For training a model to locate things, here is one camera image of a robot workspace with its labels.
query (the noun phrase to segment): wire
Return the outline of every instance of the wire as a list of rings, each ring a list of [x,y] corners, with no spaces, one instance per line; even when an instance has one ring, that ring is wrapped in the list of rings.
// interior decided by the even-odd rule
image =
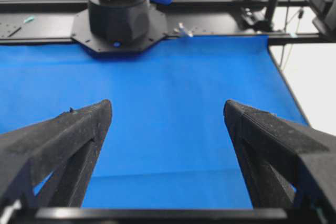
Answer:
[[[299,18],[299,21],[298,21],[298,26],[297,26],[297,28],[296,28],[296,32],[295,32],[296,34],[299,32],[300,24],[301,24],[301,18]],[[284,71],[285,68],[286,68],[286,65],[287,65],[287,63],[288,63],[290,54],[292,53],[293,45],[294,45],[294,44],[291,44],[291,45],[290,45],[290,49],[289,49],[289,51],[288,51],[287,59],[286,59],[286,61],[285,61],[285,64],[283,64],[283,68],[282,68],[283,71]]]
[[[285,18],[285,27],[284,27],[284,32],[286,33],[287,32],[287,25],[288,25],[288,15],[289,15],[289,7],[290,7],[290,1],[291,0],[288,0],[288,5],[287,5],[287,10],[286,10],[286,18]],[[280,59],[280,68],[282,66],[282,63],[283,63],[283,58],[285,56],[285,46],[282,47],[282,52],[281,52],[281,59]]]
[[[293,16],[288,20],[286,25],[289,25],[294,20],[294,18],[302,12],[302,10],[303,10],[303,7],[301,7],[296,13],[294,13]]]

